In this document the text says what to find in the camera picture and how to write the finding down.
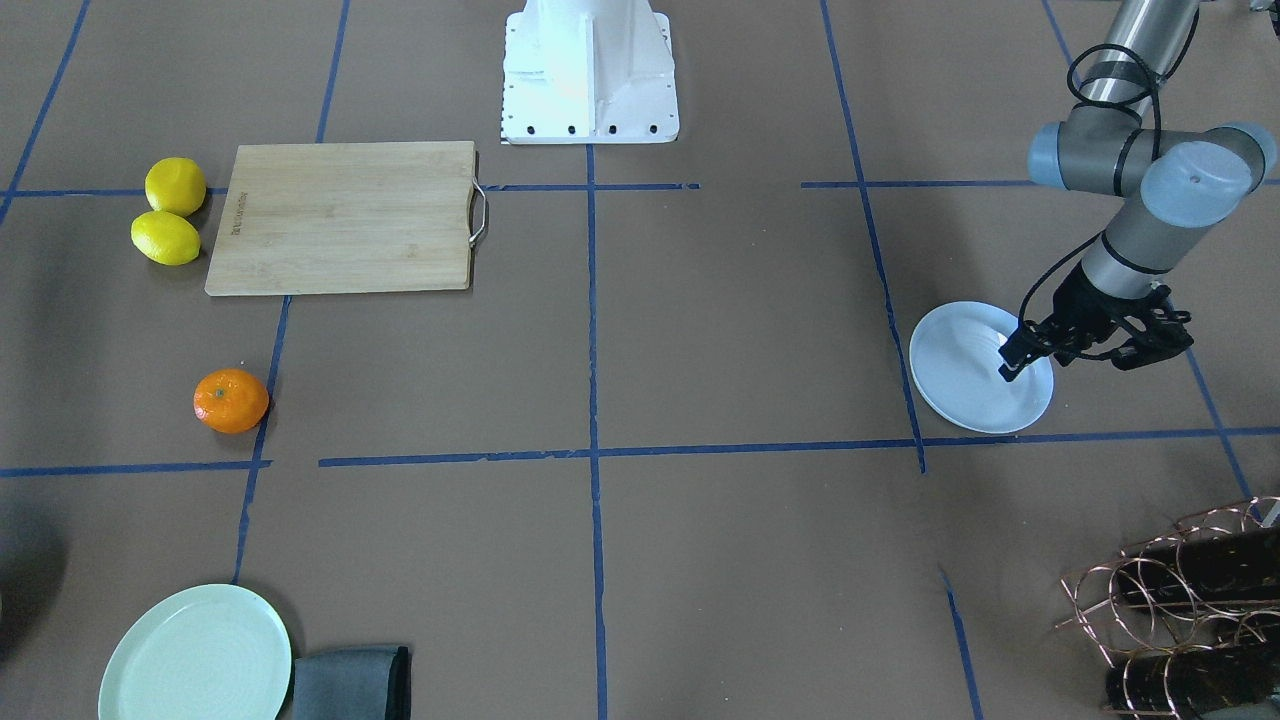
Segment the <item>wooden cutting board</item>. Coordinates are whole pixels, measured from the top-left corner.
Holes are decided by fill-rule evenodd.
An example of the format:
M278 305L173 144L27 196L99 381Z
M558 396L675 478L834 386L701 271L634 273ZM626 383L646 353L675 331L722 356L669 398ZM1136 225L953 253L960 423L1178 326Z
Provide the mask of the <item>wooden cutting board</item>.
M471 141L243 145L205 292L463 290L474 177Z

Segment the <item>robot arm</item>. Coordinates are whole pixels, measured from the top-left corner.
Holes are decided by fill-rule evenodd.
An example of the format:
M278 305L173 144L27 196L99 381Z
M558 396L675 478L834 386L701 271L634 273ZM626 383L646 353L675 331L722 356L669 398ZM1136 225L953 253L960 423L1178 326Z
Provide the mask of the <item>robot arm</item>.
M1261 126L1233 123L1203 133L1160 127L1158 88L1176 69L1194 32L1198 0L1125 0L1079 88L1068 120L1046 126L1032 142L1030 177L1039 184L1125 197L1106 229L1041 278L1083 252L1053 293L1053 313L1025 319L1000 348L1009 382L1030 363L1053 355L1061 365L1083 357L1129 370L1190 347L1162 278L1276 163L1276 142ZM1085 53L1071 65L1073 74ZM1142 118L1155 108L1156 128ZM1130 338L1101 355L1085 351L1117 329Z

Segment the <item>light blue joint cap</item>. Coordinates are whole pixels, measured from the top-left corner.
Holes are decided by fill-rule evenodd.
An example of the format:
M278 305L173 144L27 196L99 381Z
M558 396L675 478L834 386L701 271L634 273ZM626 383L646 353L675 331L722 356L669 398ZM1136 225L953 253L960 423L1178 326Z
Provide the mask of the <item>light blue joint cap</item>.
M1196 140L1152 163L1142 178L1142 202L1170 225L1207 228L1230 215L1252 187L1253 173L1239 155Z
M1048 123L1032 138L1032 146L1027 151L1027 173L1036 184L1066 190L1062 165L1057 160L1057 133L1061 127L1062 123Z
M1262 177L1270 176L1271 169L1276 167L1276 138L1267 132L1267 128L1260 126L1258 123L1226 123L1222 127L1238 129L1252 137L1254 142L1258 143L1258 147L1262 149L1262 158L1266 160L1266 168L1262 170Z

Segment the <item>yellow fruit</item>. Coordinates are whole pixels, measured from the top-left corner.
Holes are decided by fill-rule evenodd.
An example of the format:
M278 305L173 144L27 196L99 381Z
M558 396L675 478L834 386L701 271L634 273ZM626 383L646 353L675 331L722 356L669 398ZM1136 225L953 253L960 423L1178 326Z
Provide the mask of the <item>yellow fruit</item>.
M129 234L134 247L161 265L182 265L200 255L200 233L173 213L142 213L133 220Z
M147 170L143 183L152 210L174 215L195 213L205 204L205 173L189 158L165 158Z

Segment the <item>white mounting bracket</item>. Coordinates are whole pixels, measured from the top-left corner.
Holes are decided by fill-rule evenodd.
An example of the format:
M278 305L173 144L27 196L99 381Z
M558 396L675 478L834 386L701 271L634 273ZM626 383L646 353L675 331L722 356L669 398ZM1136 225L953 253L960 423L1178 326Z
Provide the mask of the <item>white mounting bracket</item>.
M507 18L502 141L671 142L671 22L649 0L527 0Z

